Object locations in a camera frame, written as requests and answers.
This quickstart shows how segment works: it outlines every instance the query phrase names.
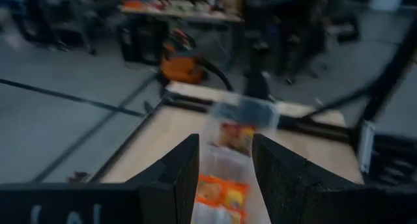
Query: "orange vacuum cleaner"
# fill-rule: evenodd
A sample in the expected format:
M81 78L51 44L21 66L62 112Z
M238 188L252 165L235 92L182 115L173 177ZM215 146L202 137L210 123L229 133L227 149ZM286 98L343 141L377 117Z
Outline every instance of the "orange vacuum cleaner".
M194 39L181 30L175 29L169 35L162 51L163 76L170 81L198 84L208 77L202 68L219 76L227 90L232 91L232 86L224 73L206 61L197 51Z

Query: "gray floor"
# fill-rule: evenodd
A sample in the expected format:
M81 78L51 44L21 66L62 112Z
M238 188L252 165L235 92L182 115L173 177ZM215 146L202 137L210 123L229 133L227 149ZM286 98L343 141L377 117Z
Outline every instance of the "gray floor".
M360 18L361 42L332 47L328 55L319 57L315 62L326 62L330 67L328 72L324 72L320 79L301 76L294 86L288 86L282 78L272 76L269 83L273 95L302 104L325 104L378 75L394 54L411 17L364 11L360 13ZM202 50L219 63L219 49L210 41L213 41L212 35L200 40ZM97 57L88 55L82 49L52 52L24 42L12 27L8 27L0 36L0 79L118 106L152 72L147 67L139 70L126 68L114 38L95 44ZM234 67L228 73L238 90L243 86L241 71L246 66L245 58L245 52L239 52ZM416 80L417 71L413 69L381 115L377 124L379 132L417 137L417 132L413 130L417 126L417 100L413 94L417 89ZM204 85L223 88L216 78ZM0 96L0 182L31 181L57 156L74 145L79 150L43 181L63 181L77 170L93 172L142 120L141 117L111 114L92 105L2 84ZM157 84L149 85L125 108L144 113L144 100L158 101ZM360 102L341 109L348 124L355 122L363 104ZM83 136L92 130L93 136L83 140Z

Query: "black hose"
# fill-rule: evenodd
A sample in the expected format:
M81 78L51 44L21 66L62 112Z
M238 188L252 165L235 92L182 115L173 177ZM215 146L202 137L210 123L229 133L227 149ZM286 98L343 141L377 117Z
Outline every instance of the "black hose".
M216 74L223 81L228 91L231 91L231 92L235 91L234 88L232 87L232 84L230 84L230 81L226 77L226 75L219 68L217 68L216 66L214 66L212 63L208 62L205 59L199 59L197 63L205 67L208 71L212 72L213 74Z

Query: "table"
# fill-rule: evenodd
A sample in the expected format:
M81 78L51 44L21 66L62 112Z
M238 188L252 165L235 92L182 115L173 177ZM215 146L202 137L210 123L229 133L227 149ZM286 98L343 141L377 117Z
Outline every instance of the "table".
M128 7L121 5L119 7L120 11L126 15L149 15L154 16L157 18L176 18L181 19L184 21L192 21L192 22L203 22L203 23L211 23L214 25L222 24L227 27L227 39L225 40L225 55L226 60L223 64L225 70L229 70L231 67L231 63L233 62L234 57L234 46L235 46L235 37L236 37L236 24L242 23L243 19L233 15L233 14L225 14L223 12L198 12L192 10L193 5L189 1L183 0L170 0L169 1L173 6L167 9L159 10L153 7L150 3L145 3L142 7ZM182 7L182 8L189 8L189 10L173 10L172 8L175 7Z
M220 100L225 94L225 91L183 83L171 83L167 89L207 100ZM278 102L277 107L282 114L291 116L299 116L311 110L311 107L289 102ZM316 120L340 126L345 124L338 111L329 111ZM205 121L205 114L162 106L146 127L133 137L122 156L106 171L100 181L125 182L160 159L191 133L201 133ZM283 130L278 130L272 139L347 180L358 184L364 182L354 151L349 145ZM256 181L254 184L252 189L255 199L252 206L258 209L258 216L252 216L256 221L250 220L249 223L270 223L259 186Z

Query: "black cable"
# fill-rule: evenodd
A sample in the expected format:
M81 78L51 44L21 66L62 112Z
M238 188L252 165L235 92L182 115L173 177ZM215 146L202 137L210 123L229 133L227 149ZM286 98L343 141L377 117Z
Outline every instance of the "black cable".
M217 68L216 66L214 66L212 63L208 62L205 59L199 59L197 63L200 64L201 66L204 66L208 71L212 72L213 74L216 74L223 81L228 91L231 91L231 92L235 91L234 88L232 87L232 84L230 84L230 81L226 77L226 75L219 68Z

